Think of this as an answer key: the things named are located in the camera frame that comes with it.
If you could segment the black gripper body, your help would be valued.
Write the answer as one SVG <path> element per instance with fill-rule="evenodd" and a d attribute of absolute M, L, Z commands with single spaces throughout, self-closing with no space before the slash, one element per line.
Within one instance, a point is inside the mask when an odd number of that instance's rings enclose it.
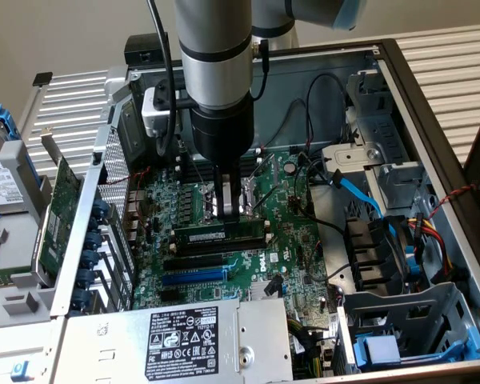
<path fill-rule="evenodd" d="M 247 94 L 223 110 L 190 110 L 194 145 L 211 162 L 236 162 L 254 140 L 254 101 Z"/>

